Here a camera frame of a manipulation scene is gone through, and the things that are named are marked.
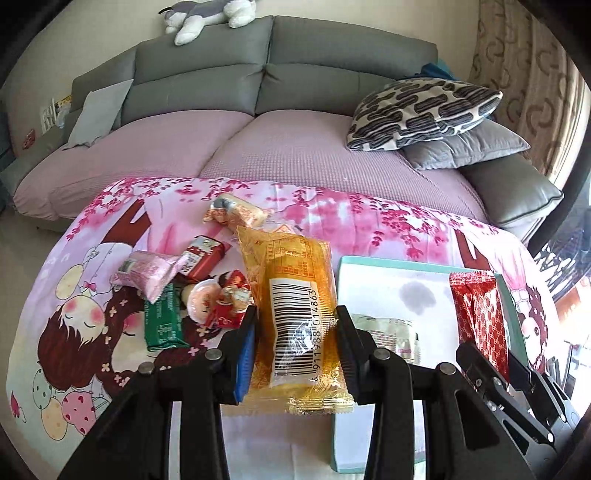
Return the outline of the red cartoon candy pack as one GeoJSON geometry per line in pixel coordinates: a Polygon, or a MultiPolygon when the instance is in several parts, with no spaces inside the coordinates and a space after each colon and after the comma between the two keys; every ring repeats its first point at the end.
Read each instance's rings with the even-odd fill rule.
{"type": "Polygon", "coordinates": [[[213,297],[205,325],[211,328],[238,329],[245,311],[252,305],[252,290],[245,274],[232,270],[218,279],[221,287],[213,297]]]}

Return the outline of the white cream snack sachet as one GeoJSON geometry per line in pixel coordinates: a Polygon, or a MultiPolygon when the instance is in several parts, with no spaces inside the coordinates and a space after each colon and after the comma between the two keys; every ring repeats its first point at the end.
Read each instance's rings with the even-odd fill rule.
{"type": "Polygon", "coordinates": [[[372,335],[378,348],[389,349],[408,363],[420,364],[419,336],[410,320],[376,318],[360,314],[353,314],[352,320],[356,329],[372,335]]]}

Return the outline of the yellow cake snack pack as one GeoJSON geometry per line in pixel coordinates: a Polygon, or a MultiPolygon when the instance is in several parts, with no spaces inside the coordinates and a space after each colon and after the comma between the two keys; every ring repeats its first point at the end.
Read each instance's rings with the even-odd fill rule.
{"type": "Polygon", "coordinates": [[[335,338],[338,317],[329,242],[238,228],[256,305],[256,359],[245,408],[294,415],[349,413],[335,338]]]}

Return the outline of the clear pack yellow bun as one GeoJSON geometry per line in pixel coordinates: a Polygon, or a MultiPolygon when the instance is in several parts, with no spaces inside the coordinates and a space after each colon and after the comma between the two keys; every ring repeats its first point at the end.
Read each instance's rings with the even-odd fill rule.
{"type": "Polygon", "coordinates": [[[190,319],[205,324],[221,287],[214,279],[186,285],[181,291],[181,300],[190,319]]]}

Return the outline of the green snack bar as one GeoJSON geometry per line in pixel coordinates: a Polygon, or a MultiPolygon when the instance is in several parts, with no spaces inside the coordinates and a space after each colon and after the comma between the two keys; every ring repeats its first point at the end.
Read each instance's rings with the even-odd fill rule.
{"type": "Polygon", "coordinates": [[[154,303],[144,301],[144,339],[150,352],[187,347],[180,316],[179,289],[169,283],[154,303]]]}

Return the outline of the red patterned snack bar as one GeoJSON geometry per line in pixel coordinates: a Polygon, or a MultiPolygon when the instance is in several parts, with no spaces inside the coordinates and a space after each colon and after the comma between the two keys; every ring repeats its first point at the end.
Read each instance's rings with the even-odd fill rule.
{"type": "Polygon", "coordinates": [[[473,342],[508,380],[509,348],[495,276],[485,271],[454,272],[450,274],[450,288],[460,342],[473,342]]]}

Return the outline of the red small snack pack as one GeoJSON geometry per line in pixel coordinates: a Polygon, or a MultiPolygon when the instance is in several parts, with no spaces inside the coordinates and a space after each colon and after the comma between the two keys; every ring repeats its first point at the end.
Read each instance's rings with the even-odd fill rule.
{"type": "Polygon", "coordinates": [[[198,283],[209,277],[214,267],[221,262],[229,244],[205,235],[194,237],[183,251],[184,261],[175,279],[183,283],[198,283]]]}

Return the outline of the pink snack pack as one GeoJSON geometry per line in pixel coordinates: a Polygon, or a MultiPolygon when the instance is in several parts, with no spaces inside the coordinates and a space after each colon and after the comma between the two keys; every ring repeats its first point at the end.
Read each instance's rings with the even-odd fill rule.
{"type": "Polygon", "coordinates": [[[154,304],[185,261],[184,255],[133,251],[112,274],[112,285],[133,287],[154,304]]]}

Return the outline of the teal cardboard tray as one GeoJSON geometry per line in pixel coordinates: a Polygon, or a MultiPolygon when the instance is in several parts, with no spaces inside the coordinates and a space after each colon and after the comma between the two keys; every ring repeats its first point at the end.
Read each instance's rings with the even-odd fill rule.
{"type": "MultiPolygon", "coordinates": [[[[463,267],[402,260],[344,256],[339,260],[338,301],[356,328],[370,332],[378,347],[407,362],[435,368],[441,362],[457,366],[460,344],[450,274],[463,267]]],[[[503,307],[508,348],[523,363],[528,355],[515,301],[501,274],[496,273],[503,307]]],[[[423,408],[414,402],[415,478],[425,478],[423,408]]],[[[370,448],[374,405],[355,406],[337,414],[332,429],[332,469],[339,474],[362,474],[370,448]]]]}

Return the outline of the gold wrapped candy pack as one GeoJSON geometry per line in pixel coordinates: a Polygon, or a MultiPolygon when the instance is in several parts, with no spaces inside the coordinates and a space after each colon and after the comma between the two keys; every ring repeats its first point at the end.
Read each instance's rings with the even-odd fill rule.
{"type": "Polygon", "coordinates": [[[223,193],[211,201],[204,214],[204,222],[217,222],[235,231],[238,226],[257,228],[266,222],[270,210],[266,210],[249,201],[223,193]]]}

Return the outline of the pink cartoon tablecloth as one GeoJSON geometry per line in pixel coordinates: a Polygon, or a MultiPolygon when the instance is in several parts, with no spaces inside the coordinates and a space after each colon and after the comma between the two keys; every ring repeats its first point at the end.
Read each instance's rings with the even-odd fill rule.
{"type": "Polygon", "coordinates": [[[201,357],[263,307],[245,410],[346,410],[332,309],[345,305],[415,363],[474,341],[502,374],[543,370],[552,296],[513,234],[437,209],[269,181],[136,177],[106,187],[50,251],[20,315],[6,393],[17,449],[58,477],[150,362],[201,357]]]}

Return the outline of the pink sofa cover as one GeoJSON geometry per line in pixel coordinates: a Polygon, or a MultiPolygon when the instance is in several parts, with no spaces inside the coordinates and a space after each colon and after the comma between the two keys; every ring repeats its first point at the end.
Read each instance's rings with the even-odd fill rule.
{"type": "Polygon", "coordinates": [[[346,148],[348,116],[305,110],[195,110],[143,118],[90,147],[66,149],[61,133],[38,140],[3,175],[16,209],[72,219],[110,183],[131,176],[273,181],[406,201],[476,220],[480,197],[456,170],[419,172],[398,152],[346,148]]]}

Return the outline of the grey pillow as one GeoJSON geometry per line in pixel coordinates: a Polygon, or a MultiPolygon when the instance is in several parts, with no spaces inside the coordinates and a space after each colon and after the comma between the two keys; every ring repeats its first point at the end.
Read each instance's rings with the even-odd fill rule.
{"type": "Polygon", "coordinates": [[[405,147],[402,155],[417,170],[459,169],[530,148],[517,133],[486,119],[465,133],[405,147]]]}

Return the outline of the black white patterned pillow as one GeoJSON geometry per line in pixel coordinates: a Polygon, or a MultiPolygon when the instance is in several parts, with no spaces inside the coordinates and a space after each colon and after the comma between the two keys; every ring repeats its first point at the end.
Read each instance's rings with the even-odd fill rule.
{"type": "Polygon", "coordinates": [[[363,98],[346,145],[353,151],[394,151],[472,130],[499,106],[500,90],[463,81],[398,80],[363,98]]]}

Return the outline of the light grey small cushion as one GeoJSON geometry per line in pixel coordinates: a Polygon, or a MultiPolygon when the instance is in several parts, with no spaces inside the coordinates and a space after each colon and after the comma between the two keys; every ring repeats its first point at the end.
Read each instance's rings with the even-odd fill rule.
{"type": "Polygon", "coordinates": [[[65,149],[92,146],[111,131],[133,80],[91,91],[81,109],[70,112],[64,123],[65,149]]]}

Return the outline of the grey green sofa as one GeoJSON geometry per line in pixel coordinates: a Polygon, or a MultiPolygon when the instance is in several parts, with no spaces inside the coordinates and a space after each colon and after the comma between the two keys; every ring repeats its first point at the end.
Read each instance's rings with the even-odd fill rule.
{"type": "MultiPolygon", "coordinates": [[[[167,35],[141,42],[77,77],[71,112],[82,108],[91,91],[132,79],[111,132],[143,118],[195,110],[253,118],[305,110],[352,120],[367,95],[437,57],[432,43],[381,30],[267,16],[240,29],[209,26],[197,42],[183,47],[167,35]]],[[[484,221],[521,239],[562,198],[519,153],[439,170],[462,174],[483,202],[484,221]]]]}

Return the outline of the blue cloth behind pillows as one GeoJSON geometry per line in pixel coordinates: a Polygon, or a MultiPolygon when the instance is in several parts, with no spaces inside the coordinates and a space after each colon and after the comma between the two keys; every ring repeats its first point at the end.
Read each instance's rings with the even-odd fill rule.
{"type": "Polygon", "coordinates": [[[445,62],[427,63],[422,66],[419,73],[415,74],[415,77],[440,78],[451,81],[457,80],[457,77],[451,72],[445,62]]]}

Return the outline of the grey white plush dog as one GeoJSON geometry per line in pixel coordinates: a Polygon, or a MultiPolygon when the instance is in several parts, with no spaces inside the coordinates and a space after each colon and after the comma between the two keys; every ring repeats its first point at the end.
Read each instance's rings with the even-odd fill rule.
{"type": "Polygon", "coordinates": [[[256,19],[256,1],[179,1],[158,14],[163,19],[165,33],[175,35],[174,45],[183,46],[197,39],[205,26],[228,23],[231,29],[236,29],[249,25],[256,19]]]}

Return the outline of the patterned beige curtain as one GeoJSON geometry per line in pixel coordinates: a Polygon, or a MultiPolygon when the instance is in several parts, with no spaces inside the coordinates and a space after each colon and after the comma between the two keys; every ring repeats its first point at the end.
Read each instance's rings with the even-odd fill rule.
{"type": "Polygon", "coordinates": [[[496,120],[531,145],[526,158],[563,188],[583,144],[590,88],[548,27],[518,1],[482,1],[470,81],[503,92],[496,120]]]}

